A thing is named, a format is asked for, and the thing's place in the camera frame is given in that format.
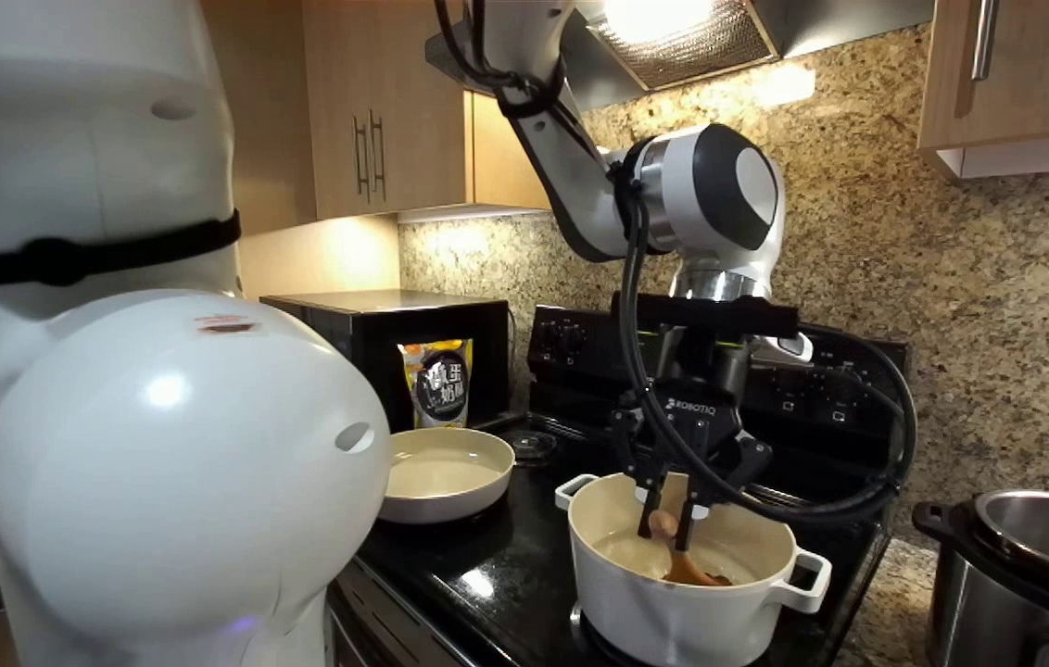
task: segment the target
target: wooden cabinet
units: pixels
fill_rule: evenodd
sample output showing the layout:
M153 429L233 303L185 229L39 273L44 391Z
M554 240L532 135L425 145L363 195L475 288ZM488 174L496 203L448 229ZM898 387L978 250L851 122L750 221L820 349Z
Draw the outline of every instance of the wooden cabinet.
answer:
M918 145L967 177L1049 172L1049 0L939 0Z
M322 213L543 208L496 109L425 64L425 0L305 0Z
M300 0L199 0L233 120L243 232L315 220Z

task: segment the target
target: microwave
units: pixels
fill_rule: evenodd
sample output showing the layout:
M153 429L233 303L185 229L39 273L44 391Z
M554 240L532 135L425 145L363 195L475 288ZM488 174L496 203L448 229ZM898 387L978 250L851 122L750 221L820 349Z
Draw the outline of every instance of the microwave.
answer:
M417 426L399 345L469 342L463 424L488 424L512 409L505 299L436 294L295 294L260 297L326 336L374 387L389 429Z

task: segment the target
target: spoon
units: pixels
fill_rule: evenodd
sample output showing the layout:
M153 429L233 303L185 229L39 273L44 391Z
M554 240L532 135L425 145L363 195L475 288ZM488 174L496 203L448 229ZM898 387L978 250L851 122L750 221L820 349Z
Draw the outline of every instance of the spoon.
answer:
M685 581L685 587L726 587L723 580L706 575L685 547L676 547L677 514L685 509L685 489L689 478L677 472L667 472L664 489L660 489L660 509L647 510L645 528L653 539L667 541L671 551L671 570L664 575L667 581Z

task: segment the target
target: kitchen counter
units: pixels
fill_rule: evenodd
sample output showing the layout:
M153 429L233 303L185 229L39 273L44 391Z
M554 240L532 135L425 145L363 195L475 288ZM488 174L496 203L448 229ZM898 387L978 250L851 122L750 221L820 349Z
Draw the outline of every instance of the kitchen counter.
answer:
M925 660L925 618L939 551L894 539L839 667L909 667Z

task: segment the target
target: range hood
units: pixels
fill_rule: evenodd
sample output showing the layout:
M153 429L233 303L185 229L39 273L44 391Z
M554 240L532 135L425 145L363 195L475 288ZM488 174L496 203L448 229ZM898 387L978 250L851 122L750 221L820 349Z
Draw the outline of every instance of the range hood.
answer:
M637 34L642 24L625 34L606 5L619 0L582 0L562 30L562 69L584 110L931 24L931 0L706 0L689 30L660 37ZM667 10L667 0L625 5ZM442 37L425 58L458 78Z

